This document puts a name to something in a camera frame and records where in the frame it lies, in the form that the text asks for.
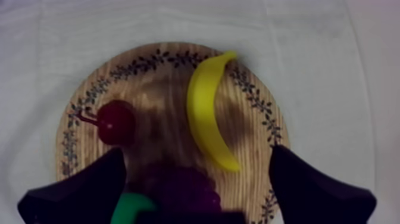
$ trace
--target plastic fruit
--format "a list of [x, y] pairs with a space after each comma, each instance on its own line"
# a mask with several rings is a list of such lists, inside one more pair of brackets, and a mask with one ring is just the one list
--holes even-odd
[[142, 184], [147, 186], [146, 195], [162, 211], [221, 212], [221, 199], [215, 192], [214, 181], [195, 168], [153, 167], [147, 170]]
[[142, 211], [155, 210], [154, 203], [146, 196], [122, 193], [111, 218], [111, 224], [134, 224]]
[[102, 142], [108, 145], [131, 145], [135, 135], [135, 115], [132, 106], [125, 101], [113, 100], [97, 112], [96, 120], [84, 117], [80, 111], [77, 117], [98, 128]]
[[190, 131], [195, 142], [204, 154], [229, 171], [238, 171], [240, 165], [218, 129], [214, 100], [225, 65], [234, 58], [236, 53], [226, 52], [200, 63], [190, 79], [186, 98]]

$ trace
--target yellow banana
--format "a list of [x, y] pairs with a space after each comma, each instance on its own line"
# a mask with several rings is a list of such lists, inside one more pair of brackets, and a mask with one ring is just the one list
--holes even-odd
[[236, 53], [229, 51], [200, 63], [190, 79], [186, 98], [190, 131], [198, 147], [229, 171], [238, 171], [240, 165], [229, 151], [218, 129], [214, 100], [225, 65], [234, 58]]

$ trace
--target round wooden plate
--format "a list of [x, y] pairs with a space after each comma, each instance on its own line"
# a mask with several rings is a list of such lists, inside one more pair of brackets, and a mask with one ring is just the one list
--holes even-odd
[[78, 120], [113, 99], [132, 103], [139, 130], [124, 150], [127, 182], [147, 164], [173, 160], [205, 170], [216, 182], [221, 205], [240, 209], [255, 223], [268, 223], [278, 209], [268, 176], [270, 144], [289, 147], [283, 117], [269, 90], [246, 67], [231, 61], [218, 87], [215, 112], [221, 134], [239, 160], [241, 171], [226, 172], [198, 150], [186, 118], [186, 91], [195, 67], [220, 54], [191, 43], [155, 43], [124, 52], [95, 70], [77, 89], [57, 133], [57, 180], [93, 163], [111, 147], [96, 127]]

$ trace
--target red cherry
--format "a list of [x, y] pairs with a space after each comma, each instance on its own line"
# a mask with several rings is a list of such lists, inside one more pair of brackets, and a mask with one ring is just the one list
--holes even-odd
[[83, 117], [80, 111], [77, 117], [98, 127], [98, 135], [108, 145], [131, 145], [135, 134], [136, 120], [132, 106], [125, 101], [113, 100], [103, 105], [96, 120]]

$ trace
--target green toy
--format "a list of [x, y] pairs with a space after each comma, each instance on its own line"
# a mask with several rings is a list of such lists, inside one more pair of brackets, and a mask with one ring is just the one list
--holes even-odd
[[141, 211], [154, 211], [155, 204], [146, 196], [122, 193], [111, 218], [111, 224], [133, 224]]

